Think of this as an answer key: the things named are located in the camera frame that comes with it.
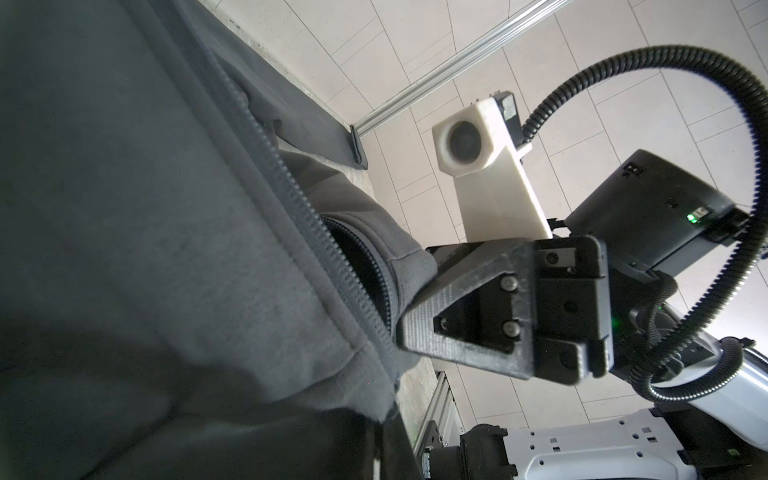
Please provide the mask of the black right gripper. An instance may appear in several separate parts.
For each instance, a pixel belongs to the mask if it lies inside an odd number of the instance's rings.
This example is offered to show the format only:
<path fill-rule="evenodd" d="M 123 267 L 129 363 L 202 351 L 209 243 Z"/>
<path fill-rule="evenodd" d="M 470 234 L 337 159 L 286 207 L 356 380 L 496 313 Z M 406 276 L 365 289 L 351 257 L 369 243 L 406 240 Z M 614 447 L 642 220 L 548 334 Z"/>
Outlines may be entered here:
<path fill-rule="evenodd" d="M 610 372 L 609 269 L 599 239 L 507 239 L 427 252 L 438 272 L 399 320 L 401 349 L 568 386 Z"/>

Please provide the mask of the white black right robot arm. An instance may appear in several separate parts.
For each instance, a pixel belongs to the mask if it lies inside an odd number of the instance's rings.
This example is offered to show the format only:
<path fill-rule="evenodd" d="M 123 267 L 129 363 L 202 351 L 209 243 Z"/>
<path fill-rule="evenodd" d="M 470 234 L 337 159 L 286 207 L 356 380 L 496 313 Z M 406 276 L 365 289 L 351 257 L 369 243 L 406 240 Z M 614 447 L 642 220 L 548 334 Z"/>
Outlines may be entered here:
<path fill-rule="evenodd" d="M 567 237 L 432 249 L 435 281 L 398 327 L 408 351 L 564 385 L 628 380 L 681 330 L 674 276 L 740 239 L 748 217 L 673 164 L 638 151 L 563 221 Z M 692 333 L 656 367 L 664 399 L 619 419 L 549 430 L 480 424 L 444 442 L 430 427 L 427 479 L 763 479 L 767 360 L 752 340 Z"/>

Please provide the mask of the dark grey zip jacket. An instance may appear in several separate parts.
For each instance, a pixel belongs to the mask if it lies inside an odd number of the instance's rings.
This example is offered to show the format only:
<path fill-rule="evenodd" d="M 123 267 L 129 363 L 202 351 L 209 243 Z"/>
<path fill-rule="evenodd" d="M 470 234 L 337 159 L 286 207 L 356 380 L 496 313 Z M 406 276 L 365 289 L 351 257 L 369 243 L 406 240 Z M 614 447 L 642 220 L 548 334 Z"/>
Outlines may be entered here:
<path fill-rule="evenodd" d="M 1 5 L 1 475 L 417 479 L 433 257 L 196 1 Z"/>

